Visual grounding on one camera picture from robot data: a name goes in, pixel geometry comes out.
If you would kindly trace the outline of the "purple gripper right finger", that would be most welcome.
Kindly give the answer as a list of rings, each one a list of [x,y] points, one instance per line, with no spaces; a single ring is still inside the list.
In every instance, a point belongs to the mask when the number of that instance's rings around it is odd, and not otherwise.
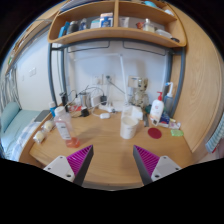
[[[181,170],[168,156],[157,156],[148,150],[134,145],[133,156],[144,185]]]

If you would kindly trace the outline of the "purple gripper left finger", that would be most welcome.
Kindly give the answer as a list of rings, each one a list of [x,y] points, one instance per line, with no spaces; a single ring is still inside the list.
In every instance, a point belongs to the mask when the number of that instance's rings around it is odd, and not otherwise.
[[[78,186],[83,184],[94,151],[93,146],[87,146],[65,157],[58,156],[44,170],[70,181]]]

